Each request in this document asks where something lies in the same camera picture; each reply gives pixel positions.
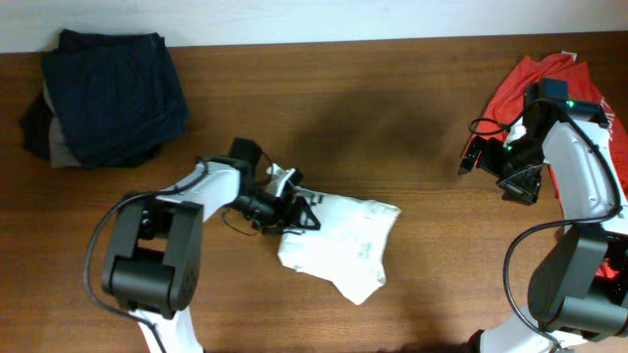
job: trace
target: white cloth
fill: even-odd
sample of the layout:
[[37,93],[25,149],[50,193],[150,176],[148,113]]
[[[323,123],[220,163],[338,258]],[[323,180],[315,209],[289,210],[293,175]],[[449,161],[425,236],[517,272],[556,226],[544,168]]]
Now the white cloth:
[[377,201],[297,190],[321,229],[286,232],[279,248],[282,265],[330,280],[344,297],[362,304],[386,283],[382,258],[401,211]]

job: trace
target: white background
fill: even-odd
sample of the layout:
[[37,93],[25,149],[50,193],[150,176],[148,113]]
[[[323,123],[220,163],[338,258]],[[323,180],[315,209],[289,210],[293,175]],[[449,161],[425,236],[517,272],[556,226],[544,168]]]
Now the white background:
[[169,46],[628,29],[623,0],[0,0],[0,52],[64,28],[157,31]]

